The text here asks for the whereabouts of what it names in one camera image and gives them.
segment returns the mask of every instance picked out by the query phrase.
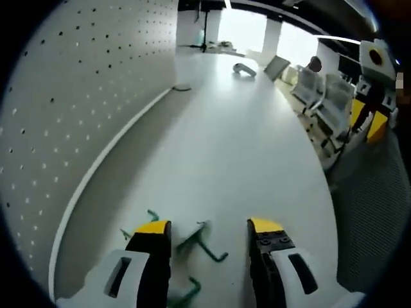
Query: white pegboard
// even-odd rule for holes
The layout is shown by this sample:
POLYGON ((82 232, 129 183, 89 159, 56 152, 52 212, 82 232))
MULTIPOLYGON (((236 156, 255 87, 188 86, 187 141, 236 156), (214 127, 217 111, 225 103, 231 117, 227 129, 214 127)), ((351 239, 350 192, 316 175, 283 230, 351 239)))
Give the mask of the white pegboard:
POLYGON ((44 289, 56 231, 84 174, 175 82, 177 4, 64 1, 22 51, 0 114, 0 196, 44 289))

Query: desk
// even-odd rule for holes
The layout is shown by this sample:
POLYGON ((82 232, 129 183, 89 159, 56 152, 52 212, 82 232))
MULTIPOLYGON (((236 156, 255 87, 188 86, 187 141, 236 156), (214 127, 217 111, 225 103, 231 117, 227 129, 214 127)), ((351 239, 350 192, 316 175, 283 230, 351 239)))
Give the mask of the desk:
POLYGON ((176 58, 179 80, 193 90, 170 92, 119 141, 79 199, 60 247, 56 296, 67 296, 109 251, 126 245, 154 210, 173 223, 173 240, 197 221, 212 222, 209 246, 228 252, 214 263, 195 250, 172 266, 170 286, 202 283, 196 307, 253 307, 247 219, 280 222, 294 243, 321 264, 329 289, 317 307, 345 290, 335 281, 337 229, 317 155, 297 116, 274 84, 234 74, 249 59, 193 54, 176 58))

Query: ceiling light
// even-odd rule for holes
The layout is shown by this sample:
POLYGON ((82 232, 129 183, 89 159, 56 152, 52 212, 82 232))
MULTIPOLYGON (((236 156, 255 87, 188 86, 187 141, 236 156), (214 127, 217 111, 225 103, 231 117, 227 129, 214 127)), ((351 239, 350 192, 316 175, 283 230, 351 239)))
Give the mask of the ceiling light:
POLYGON ((345 38, 345 37, 333 37, 332 35, 314 35, 318 39, 327 39, 327 40, 341 40, 343 42, 348 42, 348 43, 353 43, 360 45, 361 42, 359 40, 352 40, 350 38, 345 38))
POLYGON ((224 3, 225 3, 225 7, 226 7, 226 8, 231 8, 231 2, 230 2, 230 0, 224 0, 224 3))

